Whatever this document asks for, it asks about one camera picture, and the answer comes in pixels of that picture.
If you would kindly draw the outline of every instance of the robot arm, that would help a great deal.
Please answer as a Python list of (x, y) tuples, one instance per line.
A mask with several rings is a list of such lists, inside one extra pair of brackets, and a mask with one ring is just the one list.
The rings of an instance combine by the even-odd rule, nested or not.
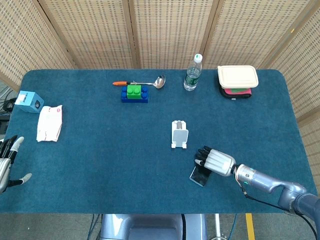
[(194, 160), (197, 164), (225, 177), (234, 174), (235, 180), (241, 186), (245, 196), (246, 191), (242, 184), (248, 184), (254, 188), (271, 194), (276, 188), (282, 188), (278, 205), (281, 209), (298, 215), (306, 215), (316, 225), (316, 231), (320, 231), (320, 198), (307, 193), (307, 189), (299, 183), (281, 181), (272, 176), (259, 172), (244, 164), (236, 165), (232, 156), (204, 146), (198, 150)]
[(0, 144), (0, 194), (5, 192), (9, 187), (24, 184), (32, 176), (31, 173), (28, 173), (23, 178), (10, 180), (10, 171), (15, 162), (19, 146), (24, 141), (24, 137), (21, 136), (16, 139), (17, 136), (13, 136)]

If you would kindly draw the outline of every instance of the water bottle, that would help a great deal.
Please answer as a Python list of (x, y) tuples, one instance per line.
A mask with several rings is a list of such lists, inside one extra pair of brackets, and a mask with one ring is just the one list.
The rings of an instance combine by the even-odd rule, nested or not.
[(196, 88), (202, 70), (202, 55), (197, 53), (193, 61), (190, 63), (184, 79), (184, 89), (192, 91)]

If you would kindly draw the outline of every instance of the blue lego brick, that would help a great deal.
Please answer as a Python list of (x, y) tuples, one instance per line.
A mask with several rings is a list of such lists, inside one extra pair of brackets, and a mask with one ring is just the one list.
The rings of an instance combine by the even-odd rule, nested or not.
[(149, 91), (146, 86), (141, 88), (141, 99), (128, 99), (127, 97), (127, 87), (123, 86), (121, 91), (121, 101), (123, 103), (148, 103)]

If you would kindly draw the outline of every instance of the floor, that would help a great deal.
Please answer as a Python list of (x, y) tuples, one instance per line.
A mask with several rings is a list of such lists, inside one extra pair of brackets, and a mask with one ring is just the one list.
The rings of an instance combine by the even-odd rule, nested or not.
[[(0, 96), (7, 90), (0, 81)], [(8, 90), (2, 97), (15, 98), (17, 93)], [(309, 226), (297, 216), (285, 213), (253, 214), (256, 240), (312, 240)], [(220, 214), (221, 234), (227, 238), (234, 222), (234, 214)], [(208, 240), (215, 237), (214, 214), (207, 214)], [(0, 214), (0, 240), (85, 240), (92, 220), (92, 214)], [(99, 234), (101, 219), (94, 228), (91, 240)], [(245, 214), (238, 214), (232, 240), (248, 240)]]

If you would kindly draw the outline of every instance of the smartphone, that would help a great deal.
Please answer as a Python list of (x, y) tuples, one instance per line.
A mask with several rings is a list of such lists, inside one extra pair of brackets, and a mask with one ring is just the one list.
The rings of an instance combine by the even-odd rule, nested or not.
[(209, 179), (211, 172), (211, 170), (205, 168), (204, 166), (196, 165), (189, 179), (199, 186), (204, 187)]

